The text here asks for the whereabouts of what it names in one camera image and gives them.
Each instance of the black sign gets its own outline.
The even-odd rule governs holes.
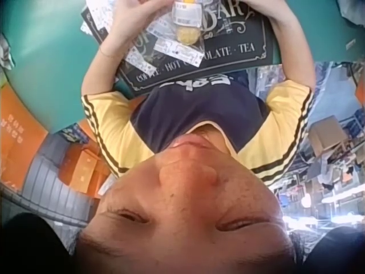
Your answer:
[[[206,14],[202,34],[205,55],[199,68],[166,55],[153,56],[156,38],[144,32],[135,40],[135,46],[144,56],[153,56],[146,61],[157,67],[157,71],[148,76],[129,63],[122,62],[118,77],[135,95],[141,95],[171,80],[188,80],[272,64],[273,32],[266,17],[236,0],[227,0],[215,12],[207,10]],[[98,43],[102,43],[107,30],[97,30],[88,8],[82,12],[82,17]]]

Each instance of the green surface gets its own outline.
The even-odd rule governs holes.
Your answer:
[[[83,119],[80,87],[98,48],[92,37],[80,31],[85,0],[3,2],[2,32],[15,62],[7,76],[22,102],[50,132]],[[302,23],[316,61],[354,61],[363,55],[365,31],[340,17],[336,0],[288,3]],[[346,50],[353,39],[356,43]],[[273,63],[278,62],[275,51]]]

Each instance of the t-shirt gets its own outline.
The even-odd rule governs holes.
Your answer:
[[[287,80],[274,86],[264,103],[226,75],[164,83],[133,112],[117,91],[82,97],[102,154],[117,176],[174,138],[209,124],[222,133],[231,156],[267,186],[290,167],[312,100],[308,87]]]

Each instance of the yellow sleeve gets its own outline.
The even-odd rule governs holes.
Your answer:
[[[120,176],[151,156],[129,121],[132,111],[119,92],[82,96],[86,118],[111,171]]]
[[[238,158],[267,186],[280,179],[294,160],[303,140],[313,93],[291,80],[271,90],[266,104],[270,114]]]

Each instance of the lips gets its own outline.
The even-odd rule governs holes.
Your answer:
[[[185,144],[190,144],[196,147],[203,147],[203,148],[214,148],[212,143],[205,139],[204,137],[197,135],[197,134],[184,134],[177,137],[168,148],[175,148]]]

